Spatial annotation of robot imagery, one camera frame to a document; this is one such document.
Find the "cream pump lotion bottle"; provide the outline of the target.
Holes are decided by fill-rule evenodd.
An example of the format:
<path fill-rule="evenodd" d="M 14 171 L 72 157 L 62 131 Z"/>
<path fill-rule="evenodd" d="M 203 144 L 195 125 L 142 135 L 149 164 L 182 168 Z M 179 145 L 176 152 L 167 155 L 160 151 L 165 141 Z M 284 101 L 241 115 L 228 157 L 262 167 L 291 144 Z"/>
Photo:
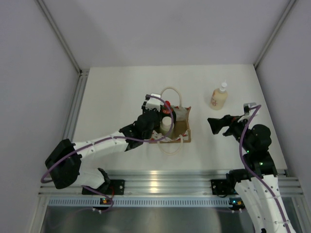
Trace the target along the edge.
<path fill-rule="evenodd" d="M 210 99 L 210 107 L 213 110 L 220 110 L 223 108 L 228 97 L 226 81 L 221 83 L 221 86 L 213 91 Z"/>

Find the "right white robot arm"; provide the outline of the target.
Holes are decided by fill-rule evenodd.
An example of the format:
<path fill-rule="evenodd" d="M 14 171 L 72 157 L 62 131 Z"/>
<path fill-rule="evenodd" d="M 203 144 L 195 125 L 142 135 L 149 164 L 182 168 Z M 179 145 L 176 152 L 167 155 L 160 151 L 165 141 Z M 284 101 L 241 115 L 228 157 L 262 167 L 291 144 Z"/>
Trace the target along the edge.
<path fill-rule="evenodd" d="M 295 232 L 286 212 L 279 186 L 275 163 L 269 153 L 271 131 L 262 124 L 249 128 L 245 116 L 226 115 L 221 119 L 208 118 L 213 134 L 224 127 L 223 136 L 233 136 L 239 143 L 243 169 L 226 174 L 226 187 L 237 193 L 253 222 L 257 233 Z"/>

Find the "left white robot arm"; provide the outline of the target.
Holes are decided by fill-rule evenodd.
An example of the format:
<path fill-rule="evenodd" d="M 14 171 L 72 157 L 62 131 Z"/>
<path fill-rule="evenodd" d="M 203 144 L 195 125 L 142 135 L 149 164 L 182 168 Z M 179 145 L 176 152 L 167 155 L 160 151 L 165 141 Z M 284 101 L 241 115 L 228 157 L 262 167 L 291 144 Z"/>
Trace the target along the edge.
<path fill-rule="evenodd" d="M 92 162 L 105 155 L 127 152 L 141 146 L 151 138 L 154 128 L 159 124 L 160 112 L 157 109 L 143 110 L 134 123 L 111 135 L 79 143 L 62 140 L 45 161 L 55 188 L 79 185 L 84 195 L 90 194 L 91 190 L 106 193 L 111 180 L 102 168 L 94 166 Z"/>

